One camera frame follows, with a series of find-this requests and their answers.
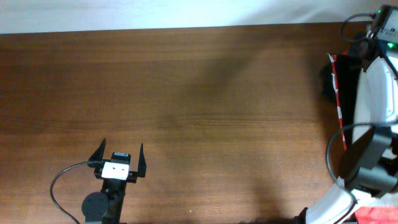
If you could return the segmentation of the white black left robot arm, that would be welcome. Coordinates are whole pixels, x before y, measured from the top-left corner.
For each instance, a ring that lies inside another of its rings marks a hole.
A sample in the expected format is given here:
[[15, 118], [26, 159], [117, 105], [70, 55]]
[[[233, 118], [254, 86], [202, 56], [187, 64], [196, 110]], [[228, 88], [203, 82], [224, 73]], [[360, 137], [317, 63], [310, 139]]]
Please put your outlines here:
[[89, 157], [88, 166], [94, 169], [94, 175], [102, 180], [101, 190], [86, 196], [81, 211], [85, 223], [119, 223], [126, 195], [127, 184], [135, 184], [138, 178], [146, 176], [144, 146], [140, 146], [136, 171], [130, 169], [131, 155], [113, 152], [110, 159], [104, 159], [106, 140]]

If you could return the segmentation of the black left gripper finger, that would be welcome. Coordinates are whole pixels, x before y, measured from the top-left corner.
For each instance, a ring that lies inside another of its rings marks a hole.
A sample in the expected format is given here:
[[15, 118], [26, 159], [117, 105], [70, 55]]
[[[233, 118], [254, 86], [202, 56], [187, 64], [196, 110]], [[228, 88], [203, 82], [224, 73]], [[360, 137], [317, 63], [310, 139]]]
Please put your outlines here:
[[139, 162], [138, 162], [138, 168], [137, 168], [137, 176], [138, 177], [145, 177], [146, 176], [146, 159], [144, 156], [144, 145], [141, 144], [140, 147], [140, 152], [139, 152]]
[[106, 147], [106, 139], [104, 138], [97, 148], [97, 150], [89, 157], [89, 161], [101, 161], [103, 159], [104, 150]]

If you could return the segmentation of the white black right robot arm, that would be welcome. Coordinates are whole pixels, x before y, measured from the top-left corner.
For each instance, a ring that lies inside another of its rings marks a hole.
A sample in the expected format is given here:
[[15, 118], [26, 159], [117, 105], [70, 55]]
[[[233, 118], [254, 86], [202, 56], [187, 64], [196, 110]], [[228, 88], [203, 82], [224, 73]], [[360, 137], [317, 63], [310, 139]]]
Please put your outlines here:
[[397, 192], [397, 7], [369, 14], [367, 32], [351, 40], [355, 54], [332, 55], [326, 80], [336, 98], [344, 153], [329, 168], [330, 190], [294, 223], [343, 223], [361, 207]]

